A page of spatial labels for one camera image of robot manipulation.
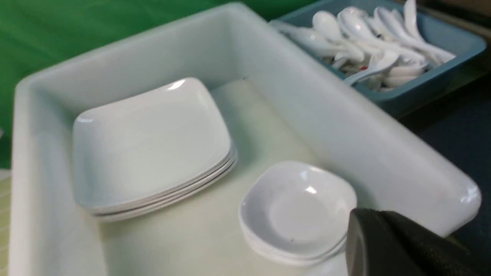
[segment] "shallow square plate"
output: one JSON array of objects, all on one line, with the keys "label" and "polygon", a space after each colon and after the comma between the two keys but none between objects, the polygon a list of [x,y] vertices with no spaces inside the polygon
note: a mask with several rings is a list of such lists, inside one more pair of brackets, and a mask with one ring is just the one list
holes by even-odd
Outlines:
[{"label": "shallow square plate", "polygon": [[173,189],[209,172],[231,147],[220,111],[195,78],[87,110],[73,137],[75,199],[88,209]]}]

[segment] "spoon handle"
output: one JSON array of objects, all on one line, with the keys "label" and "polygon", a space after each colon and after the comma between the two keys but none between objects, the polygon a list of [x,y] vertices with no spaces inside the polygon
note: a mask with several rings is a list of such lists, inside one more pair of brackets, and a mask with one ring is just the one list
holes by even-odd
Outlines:
[{"label": "spoon handle", "polygon": [[288,33],[288,34],[297,33],[297,30],[298,30],[298,28],[296,26],[285,23],[285,22],[281,22],[279,20],[271,20],[270,26],[275,28],[276,30],[278,30],[280,32],[284,32],[284,33]]},{"label": "spoon handle", "polygon": [[439,58],[442,59],[443,62],[447,62],[455,57],[454,54],[445,51],[442,48],[439,48],[437,46],[431,45],[426,42],[421,42],[415,38],[411,38],[408,42],[410,42],[411,45],[414,46],[415,48],[419,48],[420,50],[437,55]]},{"label": "spoon handle", "polygon": [[352,86],[353,84],[361,81],[362,79],[366,79],[367,77],[373,76],[378,74],[378,71],[375,70],[370,70],[370,67],[364,71],[358,72],[354,75],[351,75],[347,78],[344,79],[344,83],[346,83],[349,86]]},{"label": "spoon handle", "polygon": [[378,39],[373,39],[373,40],[371,39],[371,40],[367,40],[366,42],[370,45],[380,47],[384,50],[391,50],[393,52],[399,53],[400,55],[410,57],[410,58],[415,59],[415,60],[426,61],[426,58],[422,54],[417,53],[416,51],[401,47],[401,46],[396,45],[394,43],[389,43],[389,42],[381,41]]}]

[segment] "black object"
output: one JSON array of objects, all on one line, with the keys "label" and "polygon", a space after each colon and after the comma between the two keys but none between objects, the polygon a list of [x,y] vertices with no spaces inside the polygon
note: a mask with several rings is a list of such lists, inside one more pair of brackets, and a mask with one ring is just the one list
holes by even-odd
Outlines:
[{"label": "black object", "polygon": [[462,247],[391,211],[354,209],[346,241],[349,276],[488,276]]},{"label": "black object", "polygon": [[491,74],[400,122],[469,175],[482,194],[476,218],[452,234],[483,261],[491,258]]}]

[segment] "white dish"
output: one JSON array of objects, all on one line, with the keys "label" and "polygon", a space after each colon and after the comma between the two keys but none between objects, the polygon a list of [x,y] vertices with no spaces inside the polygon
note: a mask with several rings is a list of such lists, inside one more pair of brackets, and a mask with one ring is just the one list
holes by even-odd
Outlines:
[{"label": "white dish", "polygon": [[314,266],[316,264],[327,261],[328,259],[330,259],[332,257],[337,256],[338,254],[342,253],[341,249],[344,249],[344,244],[345,244],[344,242],[345,241],[346,241],[346,239],[343,240],[343,243],[340,243],[338,246],[336,246],[336,248],[333,251],[331,251],[325,255],[319,256],[317,258],[303,260],[303,259],[288,258],[288,257],[284,257],[281,255],[271,253],[267,250],[264,250],[262,247],[258,246],[257,244],[255,244],[253,240],[250,240],[247,238],[245,239],[245,242],[247,243],[247,245],[249,245],[249,247],[254,252],[259,254],[260,256],[262,256],[262,257],[264,257],[264,258],[266,258],[272,262],[278,263],[278,264],[287,265],[287,266],[294,266],[294,267]]},{"label": "white dish", "polygon": [[213,98],[195,78],[83,112],[73,140],[75,200],[86,209],[173,189],[208,172],[231,147]]},{"label": "white dish", "polygon": [[246,240],[247,244],[251,247],[253,247],[254,250],[258,249],[262,251],[265,254],[273,256],[275,259],[284,259],[287,261],[295,261],[297,263],[301,264],[309,264],[312,265],[317,262],[324,261],[328,258],[331,258],[332,256],[338,254],[341,251],[344,251],[345,249],[345,244],[346,244],[346,238],[347,236],[345,235],[339,242],[334,246],[332,249],[329,251],[315,257],[305,257],[301,255],[294,255],[294,254],[289,254],[287,252],[282,252],[274,247],[271,247],[270,245],[264,243],[261,239],[259,239],[257,236],[255,236],[253,233],[249,232],[249,230],[244,227],[241,224],[241,229],[242,233],[244,235],[244,239]]},{"label": "white dish", "polygon": [[232,147],[226,159],[223,162],[220,162],[220,164],[217,165],[215,168],[213,168],[213,170],[207,172],[205,175],[202,175],[196,179],[188,181],[185,184],[176,186],[175,188],[170,190],[166,190],[163,193],[158,193],[148,198],[143,198],[126,204],[110,206],[107,208],[96,208],[96,209],[86,209],[86,210],[94,215],[121,213],[131,209],[139,208],[141,206],[146,206],[155,202],[159,202],[166,198],[175,197],[179,194],[185,194],[188,191],[194,189],[194,187],[202,185],[208,179],[212,179],[214,176],[223,172],[235,160],[235,158],[236,158],[236,150],[234,149],[234,147]]},{"label": "white dish", "polygon": [[251,187],[239,220],[271,247],[317,257],[344,237],[355,207],[356,194],[348,182],[320,168],[286,161],[270,167]]},{"label": "white dish", "polygon": [[176,190],[173,193],[166,193],[166,194],[162,194],[158,197],[154,197],[150,200],[140,201],[138,204],[127,206],[126,209],[112,209],[111,211],[94,210],[91,213],[95,216],[109,216],[109,215],[113,215],[113,214],[117,214],[117,213],[124,213],[124,212],[128,212],[131,210],[139,209],[139,208],[153,205],[153,204],[163,202],[163,201],[170,201],[170,200],[178,198],[184,194],[187,194],[191,191],[194,191],[197,188],[207,184],[209,181],[214,180],[217,176],[222,175],[222,173],[227,171],[228,168],[236,161],[236,159],[237,159],[237,156],[235,154],[235,151],[232,151],[230,157],[227,159],[227,161],[224,164],[222,164],[222,166],[220,168],[218,168],[214,172],[208,174],[207,176],[199,179],[198,181],[196,181],[194,183],[190,183],[189,185],[186,185],[185,187],[183,187],[179,190]]},{"label": "white dish", "polygon": [[348,265],[344,252],[309,269],[303,276],[348,276]]},{"label": "white dish", "polygon": [[129,210],[126,212],[115,213],[115,214],[110,214],[110,215],[95,216],[95,218],[101,222],[114,222],[114,221],[122,221],[122,220],[131,219],[134,217],[139,217],[139,216],[148,214],[150,212],[157,211],[161,208],[167,207],[171,204],[174,204],[174,203],[179,202],[185,198],[188,198],[188,197],[194,195],[195,193],[197,193],[197,192],[207,188],[208,186],[212,185],[213,183],[218,181],[220,178],[222,178],[226,174],[228,174],[234,168],[236,163],[237,163],[237,159],[234,159],[226,167],[226,169],[224,171],[222,171],[220,174],[209,176],[209,178],[207,178],[206,180],[200,181],[201,186],[199,184],[196,184],[194,189],[192,189],[190,192],[188,192],[186,194],[176,195],[176,196],[167,198],[165,200],[158,201],[158,202],[155,202],[153,204],[149,204],[149,205],[143,206],[141,208],[136,208],[136,209]]}]

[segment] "white melamine dish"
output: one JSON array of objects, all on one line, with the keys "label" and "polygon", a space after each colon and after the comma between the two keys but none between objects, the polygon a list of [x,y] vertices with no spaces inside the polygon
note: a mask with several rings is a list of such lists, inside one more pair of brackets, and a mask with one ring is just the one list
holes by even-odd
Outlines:
[{"label": "white melamine dish", "polygon": [[75,200],[92,210],[206,175],[231,147],[220,111],[195,78],[83,112],[73,141]]},{"label": "white melamine dish", "polygon": [[[75,118],[189,76],[220,109],[236,166],[162,211],[98,223],[73,200]],[[253,252],[237,222],[252,183],[284,160],[329,169],[353,185],[360,207],[397,211],[441,236],[481,204],[461,170],[237,3],[24,79],[13,134],[13,276],[298,276]]]},{"label": "white melamine dish", "polygon": [[291,254],[288,252],[284,252],[281,250],[278,250],[277,248],[272,247],[269,244],[266,244],[263,242],[260,238],[258,238],[254,233],[250,232],[247,227],[245,227],[241,223],[241,229],[244,234],[244,239],[246,240],[247,244],[252,247],[254,250],[258,249],[262,251],[263,253],[266,253],[276,259],[285,259],[288,261],[296,261],[297,263],[303,263],[308,265],[312,265],[312,263],[315,262],[320,262],[323,260],[326,260],[328,258],[331,258],[338,254],[339,252],[343,251],[345,249],[344,245],[346,244],[346,235],[336,244],[333,248],[328,250],[327,252],[324,252],[318,256],[312,257],[312,256],[302,256],[302,255],[295,255]]},{"label": "white melamine dish", "polygon": [[342,254],[344,252],[343,246],[345,244],[345,241],[346,241],[346,239],[344,239],[339,245],[337,245],[335,248],[333,248],[332,251],[330,251],[324,255],[321,255],[317,258],[296,259],[296,258],[285,257],[282,255],[276,254],[274,252],[271,252],[267,249],[264,249],[263,247],[261,247],[260,245],[255,243],[255,241],[253,239],[249,239],[249,238],[245,237],[245,243],[247,243],[247,245],[254,252],[259,254],[260,256],[262,256],[262,257],[264,257],[264,258],[266,258],[272,262],[279,263],[282,265],[287,265],[287,266],[293,266],[293,267],[310,267],[310,266],[314,266],[316,264],[322,263],[324,261],[328,261],[330,258],[334,258],[338,254]]},{"label": "white melamine dish", "polygon": [[218,181],[220,178],[224,177],[227,175],[228,172],[230,172],[237,160],[232,160],[229,164],[227,164],[224,167],[224,170],[221,171],[219,174],[214,174],[213,176],[210,176],[209,178],[206,179],[206,181],[201,181],[200,183],[196,183],[195,186],[193,186],[194,189],[188,191],[185,194],[177,194],[173,197],[163,199],[162,201],[154,202],[149,205],[145,205],[143,207],[139,207],[133,210],[129,210],[126,212],[121,212],[121,213],[114,213],[114,214],[107,214],[107,215],[99,215],[96,216],[96,219],[101,222],[114,222],[114,221],[122,221],[122,220],[127,220],[135,217],[139,217],[145,214],[148,214],[150,212],[157,211],[161,208],[167,207],[171,204],[174,204],[176,202],[179,202],[183,199],[186,199],[195,193],[205,189],[206,187],[212,185],[216,181]]},{"label": "white melamine dish", "polygon": [[261,241],[315,258],[348,230],[356,194],[344,179],[320,168],[286,161],[265,171],[239,207],[239,220]]},{"label": "white melamine dish", "polygon": [[344,252],[309,269],[303,276],[349,276]]},{"label": "white melamine dish", "polygon": [[126,204],[122,204],[122,205],[110,206],[110,207],[106,207],[106,208],[86,209],[86,210],[93,213],[93,214],[96,214],[96,215],[97,214],[102,215],[102,214],[120,213],[120,212],[124,212],[127,210],[141,207],[143,205],[148,205],[148,204],[151,204],[153,202],[160,201],[163,198],[175,197],[177,194],[183,194],[183,193],[186,193],[186,191],[193,189],[193,187],[195,187],[196,184],[198,184],[198,183],[202,184],[207,179],[213,178],[214,175],[220,174],[220,172],[223,171],[224,168],[227,167],[228,164],[233,162],[233,160],[235,158],[236,158],[236,153],[235,153],[234,148],[232,147],[232,149],[230,150],[230,153],[227,155],[225,160],[220,162],[220,164],[215,166],[212,170],[210,170],[209,172],[207,172],[204,175],[201,175],[200,177],[198,177],[196,179],[190,180],[184,184],[176,186],[173,189],[169,189],[169,190],[166,190],[162,193],[157,193],[153,196],[143,198],[140,200],[135,200],[135,201],[132,201],[132,202],[129,202]]},{"label": "white melamine dish", "polygon": [[215,170],[214,172],[208,174],[206,177],[194,182],[194,183],[191,183],[179,190],[176,190],[175,192],[173,193],[168,193],[168,194],[163,194],[163,195],[160,195],[156,198],[153,198],[151,200],[147,200],[147,201],[142,201],[142,202],[139,202],[137,205],[134,205],[134,207],[131,207],[131,206],[128,206],[128,208],[126,209],[113,209],[109,212],[101,212],[100,210],[94,210],[92,211],[92,214],[95,215],[95,216],[111,216],[111,215],[115,215],[115,214],[121,214],[121,213],[125,213],[125,212],[130,212],[130,211],[133,211],[133,210],[143,210],[142,208],[143,207],[146,207],[146,206],[150,206],[150,205],[155,205],[155,206],[159,206],[161,205],[162,202],[170,202],[170,201],[173,201],[173,202],[177,202],[177,201],[174,201],[176,198],[180,198],[181,196],[183,195],[186,195],[186,194],[189,194],[190,192],[198,189],[198,188],[201,188],[202,186],[208,184],[209,182],[214,182],[216,180],[218,180],[219,178],[223,177],[227,172],[230,171],[230,169],[233,167],[232,165],[235,164],[235,162],[237,161],[237,156],[235,155],[234,152],[232,152],[230,158],[227,159],[227,161],[222,164],[222,166],[220,168],[218,168],[217,170]]}]

